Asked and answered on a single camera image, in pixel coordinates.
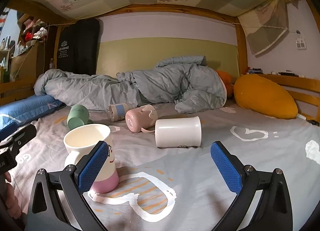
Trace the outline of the person's left hand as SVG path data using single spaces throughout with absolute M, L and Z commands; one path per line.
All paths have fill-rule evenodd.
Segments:
M 5 196 L 5 204 L 7 206 L 7 212 L 14 219 L 19 219 L 22 215 L 21 208 L 18 204 L 18 198 L 15 196 L 14 188 L 10 184 L 11 183 L 11 175 L 9 172 L 4 174 L 4 178 L 6 181 L 6 196 Z

